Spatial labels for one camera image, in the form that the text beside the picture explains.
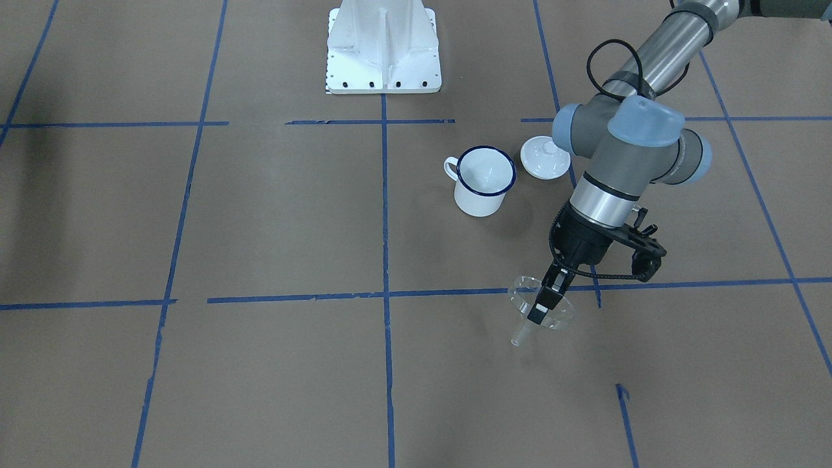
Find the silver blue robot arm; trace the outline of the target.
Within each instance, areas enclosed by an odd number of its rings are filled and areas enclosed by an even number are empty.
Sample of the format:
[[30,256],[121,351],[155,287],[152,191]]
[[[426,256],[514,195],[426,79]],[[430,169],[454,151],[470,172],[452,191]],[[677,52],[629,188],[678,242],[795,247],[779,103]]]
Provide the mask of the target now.
[[648,184],[683,185],[710,168],[712,151],[704,137],[686,129],[684,115],[658,103],[683,79],[690,60],[737,19],[830,19],[829,1],[678,1],[639,48],[625,47],[630,59],[581,105],[562,107],[552,141],[571,156],[590,160],[549,234],[553,261],[534,302],[520,310],[528,325],[554,326],[556,311],[582,265],[599,264],[613,243],[633,250],[627,279],[646,282],[660,268],[666,250],[653,238],[656,226],[642,227],[640,198]]

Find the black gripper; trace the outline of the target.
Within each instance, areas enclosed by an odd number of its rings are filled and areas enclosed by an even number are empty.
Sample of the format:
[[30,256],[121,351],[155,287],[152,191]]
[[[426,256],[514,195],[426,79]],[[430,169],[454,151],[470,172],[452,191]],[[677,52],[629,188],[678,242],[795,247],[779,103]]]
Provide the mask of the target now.
[[567,326],[575,316],[575,308],[565,293],[576,275],[585,278],[612,280],[613,274],[579,272],[580,265],[597,265],[614,237],[613,228],[589,221],[565,203],[556,215],[549,232],[553,260],[526,317],[539,326]]

